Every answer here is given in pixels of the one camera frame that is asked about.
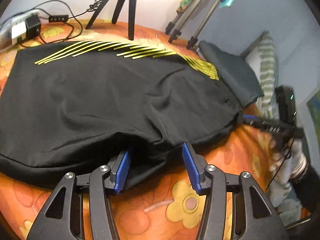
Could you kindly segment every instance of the human hand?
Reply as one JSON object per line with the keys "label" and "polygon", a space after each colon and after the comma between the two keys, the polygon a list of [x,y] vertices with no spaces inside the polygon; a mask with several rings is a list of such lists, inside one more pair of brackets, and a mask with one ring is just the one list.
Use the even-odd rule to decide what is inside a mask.
{"label": "human hand", "polygon": [[[269,147],[271,150],[275,150],[276,141],[274,139],[270,141]],[[291,149],[291,157],[285,160],[288,149],[284,152],[276,151],[271,157],[271,166],[269,168],[273,176],[279,170],[275,179],[282,185],[286,184],[289,179],[296,178],[307,165],[307,159],[303,154],[302,142],[300,140],[290,140],[288,147]]]}

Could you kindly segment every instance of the yellow flower pattern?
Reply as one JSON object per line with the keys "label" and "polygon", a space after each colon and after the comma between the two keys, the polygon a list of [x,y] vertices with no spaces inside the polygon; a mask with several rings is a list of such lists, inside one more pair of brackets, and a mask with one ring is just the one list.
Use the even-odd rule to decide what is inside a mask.
{"label": "yellow flower pattern", "polygon": [[43,33],[43,36],[44,36],[44,38],[47,39],[47,38],[55,37],[63,32],[64,32],[64,30],[61,27],[54,27],[54,28],[47,29]]}
{"label": "yellow flower pattern", "polygon": [[34,41],[31,45],[29,45],[29,47],[36,47],[36,46],[39,46],[39,45],[41,45],[40,42]]}
{"label": "yellow flower pattern", "polygon": [[27,239],[27,236],[29,234],[29,231],[32,225],[33,225],[32,222],[30,222],[29,220],[25,220],[24,227],[19,227],[24,239]]}
{"label": "yellow flower pattern", "polygon": [[[77,30],[73,33],[73,35],[78,35],[80,30]],[[75,40],[93,40],[95,36],[99,35],[99,33],[93,30],[86,30],[84,29],[80,36],[75,37]]]}
{"label": "yellow flower pattern", "polygon": [[14,61],[16,55],[17,55],[17,50],[16,49],[10,50],[7,53],[7,55],[0,62],[0,66],[1,67],[5,67],[6,65],[9,65],[12,61]]}
{"label": "yellow flower pattern", "polygon": [[199,196],[184,181],[178,181],[171,192],[174,202],[166,210],[167,219],[171,222],[182,221],[185,228],[196,227],[202,217],[205,196]]}
{"label": "yellow flower pattern", "polygon": [[252,169],[254,171],[254,178],[258,179],[260,178],[261,174],[261,161],[258,155],[253,156],[252,160]]}
{"label": "yellow flower pattern", "polygon": [[263,151],[269,151],[269,143],[270,143],[270,136],[264,136],[263,134],[258,134],[258,143]]}
{"label": "yellow flower pattern", "polygon": [[166,50],[172,50],[168,46],[165,46],[162,43],[162,41],[160,39],[158,39],[158,38],[153,38],[153,39],[141,38],[141,39],[139,39],[139,41],[141,42],[142,46],[150,46],[150,47],[153,47],[153,48],[163,49],[163,50],[165,50],[165,49]]}

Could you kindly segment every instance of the black cushion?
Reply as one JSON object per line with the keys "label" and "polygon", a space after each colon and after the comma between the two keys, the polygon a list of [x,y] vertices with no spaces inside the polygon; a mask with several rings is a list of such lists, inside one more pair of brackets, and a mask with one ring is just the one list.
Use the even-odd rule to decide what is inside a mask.
{"label": "black cushion", "polygon": [[206,41],[199,43],[199,49],[205,59],[217,68],[218,75],[236,95],[242,108],[264,96],[255,73],[242,57],[224,52]]}

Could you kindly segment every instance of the metal screw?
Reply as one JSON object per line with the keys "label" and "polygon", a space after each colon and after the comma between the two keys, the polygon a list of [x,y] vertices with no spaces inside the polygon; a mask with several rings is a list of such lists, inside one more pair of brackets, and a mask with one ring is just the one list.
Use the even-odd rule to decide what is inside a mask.
{"label": "metal screw", "polygon": [[72,172],[68,172],[66,175],[64,175],[66,177],[66,179],[71,179],[74,176],[74,173]]}
{"label": "metal screw", "polygon": [[100,168],[99,168],[100,171],[102,172],[105,172],[107,170],[109,170],[109,167],[107,165],[102,165]]}
{"label": "metal screw", "polygon": [[207,166],[207,170],[208,170],[208,171],[215,171],[215,170],[216,170],[216,166],[208,165],[208,166]]}
{"label": "metal screw", "polygon": [[251,177],[251,174],[249,172],[245,171],[245,172],[242,173],[242,177],[248,179],[248,178]]}

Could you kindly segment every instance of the striped pillow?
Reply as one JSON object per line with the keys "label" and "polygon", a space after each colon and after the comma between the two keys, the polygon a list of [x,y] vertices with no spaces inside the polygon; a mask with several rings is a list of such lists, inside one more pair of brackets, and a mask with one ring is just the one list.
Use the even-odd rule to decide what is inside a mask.
{"label": "striped pillow", "polygon": [[264,93],[263,98],[258,98],[257,107],[263,117],[275,118],[277,64],[275,46],[269,32],[264,32],[257,47],[246,57],[246,62],[255,72]]}

